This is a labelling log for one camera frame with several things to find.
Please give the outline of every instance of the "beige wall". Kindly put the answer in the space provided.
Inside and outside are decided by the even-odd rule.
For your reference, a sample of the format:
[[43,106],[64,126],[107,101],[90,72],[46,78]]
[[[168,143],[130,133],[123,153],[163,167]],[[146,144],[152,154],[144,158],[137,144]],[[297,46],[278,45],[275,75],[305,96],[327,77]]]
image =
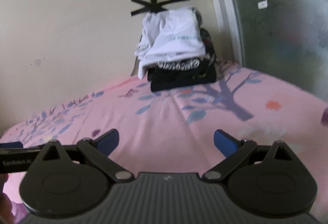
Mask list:
[[[211,0],[191,0],[221,54]],[[0,132],[127,78],[143,15],[131,0],[0,0]]]

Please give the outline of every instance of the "gray ribbed panel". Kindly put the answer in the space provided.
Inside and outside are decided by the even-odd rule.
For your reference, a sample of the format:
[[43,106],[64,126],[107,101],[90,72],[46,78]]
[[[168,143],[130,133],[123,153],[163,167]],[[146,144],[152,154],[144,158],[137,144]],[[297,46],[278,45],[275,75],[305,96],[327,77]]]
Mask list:
[[116,184],[93,210],[69,219],[29,215],[21,224],[315,224],[310,215],[268,219],[237,207],[220,185],[196,174],[141,173],[132,183]]

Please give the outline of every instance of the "bed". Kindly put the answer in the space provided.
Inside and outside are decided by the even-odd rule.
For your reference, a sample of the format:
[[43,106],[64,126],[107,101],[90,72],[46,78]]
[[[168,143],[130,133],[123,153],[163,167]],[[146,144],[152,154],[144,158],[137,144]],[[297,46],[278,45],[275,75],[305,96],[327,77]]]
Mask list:
[[[216,62],[217,82],[152,93],[147,79],[132,76],[111,88],[47,108],[10,128],[1,142],[24,147],[57,139],[74,144],[111,128],[120,134],[110,158],[137,175],[140,171],[203,174],[224,159],[213,143],[222,129],[261,145],[284,140],[319,186],[311,213],[326,221],[328,212],[328,112],[326,102],[266,74],[236,63]],[[14,173],[4,192],[13,202],[24,173]]]

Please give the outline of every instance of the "folded white shirt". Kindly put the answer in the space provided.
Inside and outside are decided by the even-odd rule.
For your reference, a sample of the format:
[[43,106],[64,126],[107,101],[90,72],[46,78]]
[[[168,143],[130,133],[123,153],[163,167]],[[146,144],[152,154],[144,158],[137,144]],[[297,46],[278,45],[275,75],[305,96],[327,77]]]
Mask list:
[[180,61],[206,53],[191,8],[147,13],[142,24],[142,38],[135,52],[140,60],[139,79],[145,76],[149,65]]

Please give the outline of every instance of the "stack of folded clothes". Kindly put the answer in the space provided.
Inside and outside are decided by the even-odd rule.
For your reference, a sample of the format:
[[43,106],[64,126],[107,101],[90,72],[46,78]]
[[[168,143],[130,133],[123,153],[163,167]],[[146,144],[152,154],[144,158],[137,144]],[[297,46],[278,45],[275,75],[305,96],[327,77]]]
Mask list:
[[195,8],[147,13],[135,53],[152,92],[216,81],[211,37]]

